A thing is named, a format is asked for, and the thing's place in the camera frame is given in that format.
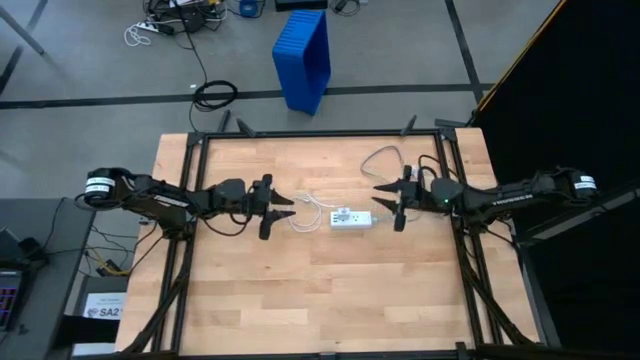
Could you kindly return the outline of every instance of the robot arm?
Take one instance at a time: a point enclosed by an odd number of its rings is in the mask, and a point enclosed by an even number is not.
[[[492,189],[481,190],[451,179],[437,178],[427,191],[419,182],[411,181],[411,167],[405,166],[402,179],[393,184],[376,186],[376,190],[399,192],[399,201],[373,198],[395,213],[394,229],[402,231],[406,222],[404,209],[443,214],[455,213],[469,226],[490,224],[509,215],[512,210],[538,203],[559,206],[586,206],[597,195],[592,177],[582,171],[558,168],[539,172],[532,179]]]
[[[267,240],[274,222],[295,214],[269,210],[271,204],[293,205],[293,201],[271,189],[271,183],[272,176],[267,174],[254,181],[248,191],[242,179],[227,179],[206,190],[188,191],[123,168],[99,168],[88,173],[83,195],[85,203],[96,210],[123,208],[156,220],[164,236],[174,239],[192,234],[188,215],[203,220],[220,214],[246,216],[240,224],[246,224],[254,215],[260,216],[259,237]]]

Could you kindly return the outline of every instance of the blue plastic crate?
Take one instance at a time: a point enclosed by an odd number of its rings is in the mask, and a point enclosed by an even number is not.
[[[331,77],[325,12],[294,11],[273,46],[273,62],[287,106],[315,115]]]

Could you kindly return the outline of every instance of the black wire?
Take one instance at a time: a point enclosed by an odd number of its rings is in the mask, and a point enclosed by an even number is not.
[[[171,0],[175,7],[178,9],[178,15],[180,16],[180,21],[182,22],[182,25],[186,28],[186,21],[184,19],[184,16],[182,14],[182,7],[178,5],[178,3],[176,2],[176,0]],[[214,81],[209,81],[209,76],[207,75],[207,70],[205,69],[203,63],[202,63],[202,59],[200,58],[200,54],[198,54],[198,50],[196,50],[196,45],[193,43],[193,39],[191,39],[191,34],[189,34],[189,32],[186,32],[187,34],[187,39],[189,40],[189,44],[191,45],[191,50],[193,50],[193,53],[196,56],[196,59],[198,59],[198,64],[200,64],[200,68],[202,69],[202,73],[204,74],[204,84],[202,84],[200,87],[198,87],[196,89],[196,91],[193,94],[193,101],[191,103],[191,106],[189,107],[189,123],[191,124],[191,128],[193,129],[194,132],[199,132],[198,129],[194,126],[193,124],[193,119],[191,118],[191,113],[193,111],[193,108],[195,107],[196,109],[198,109],[201,112],[210,112],[210,111],[214,111],[214,110],[218,110],[220,108],[223,108],[229,104],[231,104],[237,97],[238,97],[238,88],[233,85],[232,83],[230,83],[229,81],[226,80],[214,80]],[[205,91],[210,88],[210,87],[214,87],[214,86],[227,86],[231,89],[231,96],[217,104],[211,104],[206,100],[206,94]]]
[[[78,248],[78,249],[68,249],[68,250],[54,251],[54,252],[47,253],[47,255],[57,255],[57,254],[62,254],[62,253],[66,253],[66,252],[83,251],[83,250],[91,250],[91,249],[103,249],[103,250],[111,250],[111,251],[123,251],[122,249],[108,248],[108,247],[105,247],[105,246],[87,246],[87,247]]]
[[[464,250],[467,252],[467,255],[469,255],[471,258],[475,259],[475,255],[473,255],[471,253],[471,251],[469,251],[469,248],[467,247],[467,236],[471,237],[471,235],[469,235],[468,233],[464,233],[463,235],[463,246],[464,246]]]
[[[423,170],[427,170],[431,173],[431,175],[433,175],[434,179],[438,178],[438,174],[436,173],[435,170],[433,170],[433,168],[429,167],[429,166],[420,166],[420,168],[418,169],[418,182],[420,183],[420,186],[422,186],[422,188],[426,188],[426,183],[424,180],[424,173],[422,172]]]
[[[111,233],[107,233],[107,232],[104,232],[104,231],[100,231],[95,225],[91,226],[91,231],[97,232],[97,233],[102,234],[102,235],[111,236],[111,237],[117,237],[117,238],[122,238],[122,239],[137,239],[138,238],[135,235],[118,235],[118,234],[111,234]]]
[[[511,247],[512,247],[512,248],[514,248],[514,249],[516,248],[516,244],[514,244],[514,243],[513,243],[513,241],[511,241],[511,240],[507,239],[506,237],[504,237],[504,236],[502,236],[502,235],[500,235],[500,234],[496,234],[495,232],[493,232],[493,231],[489,230],[489,229],[488,229],[488,228],[486,228],[486,227],[484,228],[484,230],[485,230],[487,233],[489,233],[489,234],[491,234],[491,235],[493,235],[493,236],[497,237],[498,239],[500,239],[500,240],[502,240],[502,241],[505,241],[507,244],[511,245]]]
[[[258,0],[258,1],[256,1],[256,2],[257,2],[257,3],[258,3],[258,2],[259,2],[259,3],[262,3],[262,6],[260,6],[260,10],[258,10],[258,13],[257,13],[257,14],[255,14],[255,15],[252,15],[252,16],[245,16],[245,15],[242,15],[242,14],[240,14],[240,13],[239,13],[239,12],[240,12],[240,10],[238,10],[238,12],[235,12],[235,11],[234,11],[233,9],[231,9],[228,5],[227,5],[227,11],[228,11],[228,12],[230,12],[230,13],[232,13],[233,15],[240,16],[240,17],[245,18],[245,19],[257,19],[257,18],[259,18],[259,17],[261,17],[261,16],[262,16],[262,13],[264,13],[264,6],[265,6],[265,4],[267,3],[267,1],[266,1],[266,0]]]
[[[102,236],[102,238],[104,239],[104,241],[108,242],[109,244],[115,245],[119,248],[121,248],[124,251],[124,259],[122,259],[122,261],[120,261],[120,268],[122,268],[122,264],[127,261],[127,259],[129,258],[129,253],[133,253],[133,251],[128,250],[126,247],[122,246],[121,244],[118,244],[117,242],[113,241],[113,240],[109,240],[109,238],[107,238],[107,236],[99,231],[96,231],[98,234],[100,234]]]
[[[340,0],[333,0],[329,4],[329,7],[331,8],[331,10],[333,11],[334,14],[338,14],[340,16],[345,16],[345,17],[350,17],[350,16],[353,16],[353,15],[357,14],[358,12],[360,12],[360,1],[358,1],[358,0],[347,0],[346,4],[354,3],[356,5],[356,7],[351,11],[344,11],[344,8],[342,8],[342,10],[338,11],[336,9],[336,5],[338,4],[339,1]]]
[[[431,160],[435,161],[437,164],[440,164],[440,160],[436,159],[435,157],[433,157],[431,155],[422,154],[422,155],[418,156],[418,166],[419,167],[422,167],[422,158],[431,159]],[[458,176],[458,174],[455,171],[453,171],[451,168],[447,168],[447,170],[449,170],[449,172],[451,174],[453,174],[456,178],[458,178],[458,179],[460,178]]]
[[[248,216],[245,215],[246,217],[245,221],[236,220],[233,214],[229,214],[229,217],[231,218],[231,221],[233,221],[234,224],[237,224],[237,225],[247,225],[249,221],[251,221],[251,215],[248,215]]]
[[[155,224],[153,224],[153,227],[151,228],[151,230],[149,230],[148,233],[146,233],[143,237],[140,238],[140,240],[138,240],[136,242],[136,246],[140,245],[143,241],[145,241],[149,236],[151,236],[151,234],[153,234],[156,231],[156,228],[158,227],[158,222],[156,222]]]
[[[93,271],[93,269],[91,268],[91,263],[89,262],[89,253],[88,250],[84,251],[84,259],[87,260],[87,268],[89,269],[89,273],[91,273]]]
[[[228,236],[228,237],[234,237],[234,236],[238,236],[240,234],[242,234],[242,232],[247,228],[247,224],[242,225],[242,228],[240,228],[240,230],[238,230],[235,233],[226,233],[223,231],[220,231],[218,229],[213,228],[208,222],[207,220],[202,220],[202,222],[207,225],[207,227],[209,228],[209,230],[213,231],[216,234],[222,235],[222,236]]]
[[[507,225],[507,227],[509,228],[509,233],[513,234],[513,227],[511,227],[511,224],[509,224],[508,222],[506,222],[504,220],[500,220],[500,219],[497,219],[497,221],[499,223],[503,223],[503,224]]]
[[[131,269],[129,270],[129,276],[131,276],[131,274],[133,274],[133,270],[138,266],[138,264],[140,264],[142,262],[142,260],[144,260],[144,258],[147,257],[147,255],[149,255],[149,253],[151,253],[151,250],[153,250],[153,248],[156,247],[156,245],[158,245],[158,243],[160,242],[160,240],[162,240],[162,235],[160,235],[160,237],[158,238],[158,240],[156,240],[156,242],[153,243],[153,245],[151,245],[151,247],[147,250],[147,252],[144,253],[144,255],[142,255],[142,257],[136,261],[135,264],[133,264],[133,266],[131,267]]]
[[[60,201],[58,202],[58,206],[56,206],[56,210],[53,213],[53,219],[51,220],[51,228],[49,229],[49,235],[47,235],[47,239],[44,241],[44,244],[42,245],[42,251],[47,250],[47,245],[49,245],[49,241],[51,241],[51,237],[53,236],[54,231],[56,230],[56,220],[58,219],[58,213],[60,212],[60,208],[62,207],[62,203],[66,200],[66,197],[63,197],[62,199],[60,199]]]

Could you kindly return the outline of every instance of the white power strip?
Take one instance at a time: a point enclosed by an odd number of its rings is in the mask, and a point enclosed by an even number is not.
[[[329,224],[334,230],[369,229],[373,227],[371,211],[351,211],[340,208],[329,215]]]

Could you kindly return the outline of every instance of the sticker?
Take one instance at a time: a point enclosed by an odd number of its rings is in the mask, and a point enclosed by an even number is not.
[[[597,189],[596,188],[596,184],[594,183],[590,183],[590,182],[581,182],[581,183],[576,183],[573,184],[573,186],[575,186],[576,189]]]
[[[87,295],[82,316],[92,319],[120,320],[127,293],[94,293]]]
[[[92,191],[109,192],[109,187],[106,185],[90,185],[84,190],[85,193]]]
[[[111,186],[116,186],[116,182],[113,179],[109,178],[90,178],[87,180],[87,185],[93,184],[106,184]]]
[[[175,205],[175,206],[180,206],[180,207],[187,207],[189,206],[189,204],[182,202],[182,201],[178,201],[175,199],[171,199],[165,196],[160,196],[160,195],[156,195],[153,197],[154,199],[158,200],[158,201],[162,201],[165,204],[169,204],[169,205]]]

